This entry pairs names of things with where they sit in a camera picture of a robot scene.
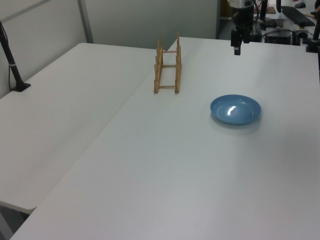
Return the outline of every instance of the white wall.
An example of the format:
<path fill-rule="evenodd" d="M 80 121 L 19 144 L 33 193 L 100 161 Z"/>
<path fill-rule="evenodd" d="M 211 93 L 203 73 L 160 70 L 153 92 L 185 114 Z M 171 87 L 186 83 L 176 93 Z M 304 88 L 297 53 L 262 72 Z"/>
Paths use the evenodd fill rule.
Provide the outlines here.
<path fill-rule="evenodd" d="M 177 38 L 216 37 L 218 0 L 86 0 L 95 44 L 167 49 Z"/>
<path fill-rule="evenodd" d="M 3 26 L 23 81 L 78 43 L 86 42 L 76 0 L 50 0 Z M 8 92 L 8 62 L 0 47 L 0 98 Z"/>

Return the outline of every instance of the black device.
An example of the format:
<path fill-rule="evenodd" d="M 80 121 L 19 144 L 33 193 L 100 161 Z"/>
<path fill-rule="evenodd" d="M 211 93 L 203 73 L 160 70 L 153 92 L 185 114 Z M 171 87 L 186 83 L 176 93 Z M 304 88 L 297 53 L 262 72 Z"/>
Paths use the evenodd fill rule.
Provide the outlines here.
<path fill-rule="evenodd" d="M 292 31 L 282 28 L 281 31 L 277 28 L 267 28 L 265 31 L 264 42 L 268 44 L 291 45 Z"/>
<path fill-rule="evenodd" d="M 295 7 L 296 9 L 303 9 L 303 8 L 306 7 L 306 4 L 305 4 L 304 2 L 299 2 L 299 3 L 297 3 L 296 5 L 294 5 L 294 7 Z"/>
<path fill-rule="evenodd" d="M 315 26 L 315 23 L 293 6 L 281 6 L 282 12 L 300 27 Z"/>
<path fill-rule="evenodd" d="M 308 38 L 307 46 L 305 51 L 308 53 L 318 53 L 319 50 L 319 34 L 320 34 L 320 12 L 311 12 L 312 15 L 316 17 L 316 25 L 313 33 L 312 39 Z"/>
<path fill-rule="evenodd" d="M 14 57 L 11 53 L 10 47 L 9 47 L 9 42 L 8 42 L 8 37 L 6 34 L 6 31 L 4 29 L 4 26 L 2 25 L 0 21 L 0 42 L 4 51 L 4 54 L 6 56 L 6 59 L 8 60 L 9 66 L 11 68 L 12 74 L 14 76 L 16 86 L 12 89 L 12 91 L 16 92 L 22 92 L 31 85 L 29 83 L 25 83 L 22 81 L 20 73 L 18 71 L 16 62 L 14 60 Z"/>

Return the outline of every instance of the wooden rung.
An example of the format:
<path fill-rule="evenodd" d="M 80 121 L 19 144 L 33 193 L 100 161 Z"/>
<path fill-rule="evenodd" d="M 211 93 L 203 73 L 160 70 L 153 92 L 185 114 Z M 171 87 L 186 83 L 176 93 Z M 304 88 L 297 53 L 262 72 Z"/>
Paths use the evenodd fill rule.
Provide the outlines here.
<path fill-rule="evenodd" d="M 175 85 L 169 85 L 169 86 L 159 86 L 160 89 L 174 89 Z"/>
<path fill-rule="evenodd" d="M 175 68 L 176 65 L 163 65 L 162 67 L 163 68 Z"/>

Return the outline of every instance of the table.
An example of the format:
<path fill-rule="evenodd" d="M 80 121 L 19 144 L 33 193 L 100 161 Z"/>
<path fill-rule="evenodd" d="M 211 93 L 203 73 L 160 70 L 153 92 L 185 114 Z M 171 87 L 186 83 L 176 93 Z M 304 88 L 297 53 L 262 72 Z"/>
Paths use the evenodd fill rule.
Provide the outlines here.
<path fill-rule="evenodd" d="M 180 93 L 154 94 L 151 72 L 12 240 L 319 239 L 318 56 L 180 44 Z M 257 100 L 261 119 L 215 121 L 210 103 L 226 94 Z"/>
<path fill-rule="evenodd" d="M 0 205 L 30 214 L 153 68 L 155 50 L 82 43 L 0 100 Z"/>

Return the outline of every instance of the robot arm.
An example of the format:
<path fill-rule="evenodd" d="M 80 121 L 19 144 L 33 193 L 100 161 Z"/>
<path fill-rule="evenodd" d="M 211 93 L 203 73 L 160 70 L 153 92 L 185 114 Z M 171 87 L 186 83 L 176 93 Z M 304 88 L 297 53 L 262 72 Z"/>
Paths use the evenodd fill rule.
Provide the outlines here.
<path fill-rule="evenodd" d="M 235 29 L 231 31 L 231 46 L 234 55 L 241 54 L 241 43 L 250 42 L 254 23 L 254 2 L 252 0 L 228 0 Z"/>

